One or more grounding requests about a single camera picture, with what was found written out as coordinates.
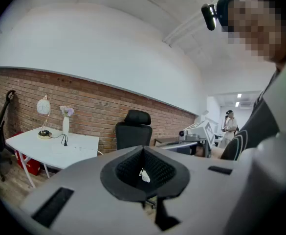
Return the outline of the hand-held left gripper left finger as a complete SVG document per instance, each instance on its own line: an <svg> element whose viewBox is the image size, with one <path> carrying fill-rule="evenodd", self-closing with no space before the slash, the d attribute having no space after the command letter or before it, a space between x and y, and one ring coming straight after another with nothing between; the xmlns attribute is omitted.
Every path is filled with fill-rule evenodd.
<svg viewBox="0 0 286 235"><path fill-rule="evenodd" d="M145 202L145 191L137 188L139 172L142 169L143 146L116 150L106 155L110 160L100 172L104 188L115 198L128 202Z"/></svg>

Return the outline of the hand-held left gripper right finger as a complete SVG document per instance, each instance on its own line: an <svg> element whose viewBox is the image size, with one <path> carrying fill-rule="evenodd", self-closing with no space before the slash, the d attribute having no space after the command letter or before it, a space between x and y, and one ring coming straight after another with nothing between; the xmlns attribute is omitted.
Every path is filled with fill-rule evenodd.
<svg viewBox="0 0 286 235"><path fill-rule="evenodd" d="M144 146L142 168L147 172L150 182L142 182L142 190L147 197L161 199L178 197L190 181L190 172L177 161L176 152Z"/></svg>

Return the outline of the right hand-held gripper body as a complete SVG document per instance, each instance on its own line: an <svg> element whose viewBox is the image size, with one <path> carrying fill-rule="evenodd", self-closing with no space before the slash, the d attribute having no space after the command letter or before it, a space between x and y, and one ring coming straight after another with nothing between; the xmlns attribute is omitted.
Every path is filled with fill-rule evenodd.
<svg viewBox="0 0 286 235"><path fill-rule="evenodd" d="M195 155L196 147L201 143L203 157L211 157L211 148L214 144L215 135L209 121L194 123L181 130L177 137L179 141L163 143L157 147L181 154Z"/></svg>

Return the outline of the white globe lamp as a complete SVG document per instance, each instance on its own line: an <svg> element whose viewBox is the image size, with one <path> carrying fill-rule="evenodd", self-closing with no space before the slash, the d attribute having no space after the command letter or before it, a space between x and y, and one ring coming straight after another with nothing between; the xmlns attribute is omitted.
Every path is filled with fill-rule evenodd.
<svg viewBox="0 0 286 235"><path fill-rule="evenodd" d="M37 112L41 115L46 115L46 119L38 132L38 137L42 140L50 139L52 133L46 129L47 121L51 113L51 99L47 94L37 103Z"/></svg>

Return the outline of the person's right forearm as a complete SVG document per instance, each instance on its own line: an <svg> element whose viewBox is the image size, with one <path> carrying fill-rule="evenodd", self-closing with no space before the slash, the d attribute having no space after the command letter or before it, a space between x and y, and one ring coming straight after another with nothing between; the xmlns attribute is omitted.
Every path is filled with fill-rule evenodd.
<svg viewBox="0 0 286 235"><path fill-rule="evenodd" d="M211 158L228 159L228 149L213 146L211 148Z"/></svg>

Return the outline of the brown wooden table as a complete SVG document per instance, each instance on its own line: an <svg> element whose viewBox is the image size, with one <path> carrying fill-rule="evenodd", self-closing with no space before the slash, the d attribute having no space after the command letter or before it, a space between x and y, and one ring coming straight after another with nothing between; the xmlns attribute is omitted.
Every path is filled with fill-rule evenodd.
<svg viewBox="0 0 286 235"><path fill-rule="evenodd" d="M178 137L173 138L155 138L155 146L159 146L163 143L172 143L179 141Z"/></svg>

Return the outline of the small white paper scrap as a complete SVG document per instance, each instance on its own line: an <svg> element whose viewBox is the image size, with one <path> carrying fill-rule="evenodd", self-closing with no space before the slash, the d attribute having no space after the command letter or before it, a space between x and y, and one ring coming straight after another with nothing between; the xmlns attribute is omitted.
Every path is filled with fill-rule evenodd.
<svg viewBox="0 0 286 235"><path fill-rule="evenodd" d="M151 180L150 180L150 177L149 175L147 174L146 170L144 168L142 168L140 170L140 173L139 173L139 176L142 178L142 180L146 183L150 183Z"/></svg>

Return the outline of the black high-back office chair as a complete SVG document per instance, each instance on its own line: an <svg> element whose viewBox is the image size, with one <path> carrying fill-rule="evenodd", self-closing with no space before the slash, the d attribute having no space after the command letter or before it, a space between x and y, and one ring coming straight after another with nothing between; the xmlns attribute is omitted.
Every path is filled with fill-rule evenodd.
<svg viewBox="0 0 286 235"><path fill-rule="evenodd" d="M124 121L115 125L117 150L138 145L149 146L152 133L150 115L131 109Z"/></svg>

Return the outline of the white vase with flowers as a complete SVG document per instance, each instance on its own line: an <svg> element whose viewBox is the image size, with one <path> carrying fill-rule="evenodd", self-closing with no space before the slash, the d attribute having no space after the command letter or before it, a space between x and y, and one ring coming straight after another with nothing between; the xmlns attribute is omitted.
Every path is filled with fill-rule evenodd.
<svg viewBox="0 0 286 235"><path fill-rule="evenodd" d="M68 135L69 133L69 118L74 114L74 109L70 106L60 106L60 111L63 115L63 134Z"/></svg>

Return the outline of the white table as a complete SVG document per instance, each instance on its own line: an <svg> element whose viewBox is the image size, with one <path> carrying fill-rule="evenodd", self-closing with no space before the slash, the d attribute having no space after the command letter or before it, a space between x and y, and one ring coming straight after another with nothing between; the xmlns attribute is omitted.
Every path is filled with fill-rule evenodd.
<svg viewBox="0 0 286 235"><path fill-rule="evenodd" d="M38 137L39 130L40 128L36 128L21 135L8 138L5 141L7 146L19 150L21 163L33 188L36 186L26 167L26 162L29 162L31 159L39 161L45 168L51 166L64 169L74 163L94 158L101 154L98 151L98 137L74 133L64 136L60 130L47 128L52 133L52 137L42 140ZM18 147L18 142L21 138L25 140L23 145L21 144Z"/></svg>

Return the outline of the red box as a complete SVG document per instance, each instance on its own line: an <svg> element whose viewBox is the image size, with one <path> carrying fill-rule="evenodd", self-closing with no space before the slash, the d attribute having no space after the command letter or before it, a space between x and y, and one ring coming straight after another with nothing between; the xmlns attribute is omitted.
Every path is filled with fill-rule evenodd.
<svg viewBox="0 0 286 235"><path fill-rule="evenodd" d="M21 135L21 134L23 134L22 131L15 133L12 137L15 137L15 136L18 136L18 135ZM18 147L21 144L23 145L24 140L25 140L24 138L20 139L20 141L18 142ZM14 149L14 153L15 153L15 157L16 157L18 165L21 167L21 169L24 169L23 165L21 163L20 157L19 157L19 150ZM37 176L40 173L40 171L41 171L41 164L40 164L40 162L37 161L37 160L34 160L34 159L31 159L29 162L26 162L26 167L27 167L28 172L30 174L32 174L32 175L35 175L35 176Z"/></svg>

